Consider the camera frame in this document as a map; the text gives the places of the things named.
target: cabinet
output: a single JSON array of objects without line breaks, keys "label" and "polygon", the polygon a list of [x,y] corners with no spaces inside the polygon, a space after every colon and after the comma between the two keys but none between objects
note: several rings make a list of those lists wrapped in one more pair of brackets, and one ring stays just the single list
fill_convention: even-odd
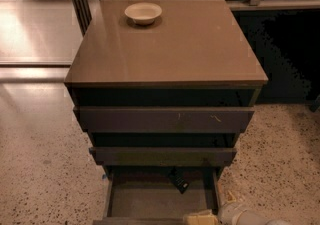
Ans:
[{"label": "cabinet", "polygon": [[[161,17],[147,27],[133,24],[124,10],[137,2],[160,5]],[[214,182],[232,163],[236,140],[266,83],[224,0],[101,0],[65,85],[91,139],[92,157],[114,182],[110,202],[114,194],[119,202],[135,190],[132,204],[126,199],[119,205],[127,208],[109,205],[106,219],[145,218],[141,210],[151,208],[150,198],[162,203],[158,211],[166,210],[150,211],[148,218],[177,218],[203,209],[204,202],[217,210]],[[190,193],[170,187],[166,175],[173,168],[189,178]],[[143,197],[148,190],[153,193]],[[199,206],[179,212],[179,201],[190,201],[199,190]],[[140,198],[149,204],[139,213]]]}]

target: terrazzo floor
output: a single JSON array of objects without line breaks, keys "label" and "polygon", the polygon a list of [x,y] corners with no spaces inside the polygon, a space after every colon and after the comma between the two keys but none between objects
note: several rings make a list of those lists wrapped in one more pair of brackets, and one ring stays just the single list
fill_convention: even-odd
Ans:
[{"label": "terrazzo floor", "polygon": [[[0,224],[92,224],[108,182],[61,83],[0,84]],[[320,224],[320,111],[257,105],[220,179],[247,206]]]}]

